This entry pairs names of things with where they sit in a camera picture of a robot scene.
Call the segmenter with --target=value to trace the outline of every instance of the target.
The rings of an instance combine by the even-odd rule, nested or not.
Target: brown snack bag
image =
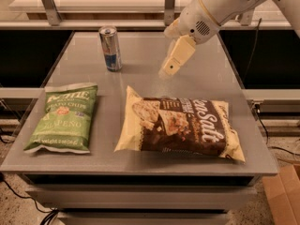
[[[245,162],[225,101],[140,97],[127,88],[125,121],[114,151],[189,152]]]

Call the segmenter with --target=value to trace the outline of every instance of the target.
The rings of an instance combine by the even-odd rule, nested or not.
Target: gray tabletop
[[[197,47],[195,55],[168,81],[158,77],[170,40],[157,32],[119,33],[122,71],[106,69],[97,33],[76,33],[47,86],[93,82],[98,85],[88,155],[47,151],[28,155],[24,145],[44,114],[45,94],[37,101],[1,171],[9,173],[157,174],[157,175],[271,175],[278,166],[234,76],[225,52],[213,37]],[[237,130],[246,157],[240,164],[224,158],[196,155],[118,151],[124,121],[126,88],[142,97],[220,99],[230,103],[230,121]]]

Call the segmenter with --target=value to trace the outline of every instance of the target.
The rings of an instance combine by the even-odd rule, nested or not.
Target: silver can
[[[102,51],[109,71],[118,71],[122,68],[121,54],[116,28],[103,26],[99,29]]]

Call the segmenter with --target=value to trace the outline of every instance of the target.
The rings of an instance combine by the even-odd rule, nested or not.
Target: green chip bag
[[[25,153],[41,148],[54,152],[89,153],[88,141],[98,86],[77,83],[46,87],[45,115],[39,120]]]

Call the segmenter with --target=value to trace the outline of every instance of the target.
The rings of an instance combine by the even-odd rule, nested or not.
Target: metal post
[[[174,21],[175,0],[165,0],[165,25],[170,25]]]
[[[48,23],[52,26],[59,25],[59,23],[61,22],[61,18],[59,16],[59,13],[57,12],[54,1],[53,0],[41,0],[41,1],[46,10]]]

